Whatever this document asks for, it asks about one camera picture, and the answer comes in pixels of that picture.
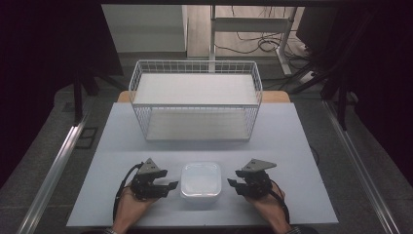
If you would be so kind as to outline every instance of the white wire basket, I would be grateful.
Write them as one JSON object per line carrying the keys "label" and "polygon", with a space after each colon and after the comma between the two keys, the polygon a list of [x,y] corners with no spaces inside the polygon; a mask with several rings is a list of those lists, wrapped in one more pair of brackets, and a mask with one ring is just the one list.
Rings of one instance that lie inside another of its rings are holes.
{"label": "white wire basket", "polygon": [[147,140],[249,140],[261,99],[254,61],[140,60],[130,83]]}

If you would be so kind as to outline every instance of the dark background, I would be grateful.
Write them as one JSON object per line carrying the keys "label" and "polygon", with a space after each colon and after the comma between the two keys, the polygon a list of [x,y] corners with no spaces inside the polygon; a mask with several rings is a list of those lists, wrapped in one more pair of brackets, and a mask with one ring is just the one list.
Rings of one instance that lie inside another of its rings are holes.
{"label": "dark background", "polygon": [[[359,99],[356,111],[413,183],[412,9],[382,6],[346,72]],[[332,38],[340,37],[338,23]],[[0,2],[0,184],[24,156],[54,105],[57,90],[94,67],[122,74],[99,5],[47,1]]]}
{"label": "dark background", "polygon": [[0,2],[0,185],[42,128],[57,90],[87,67],[122,75],[100,5]]}

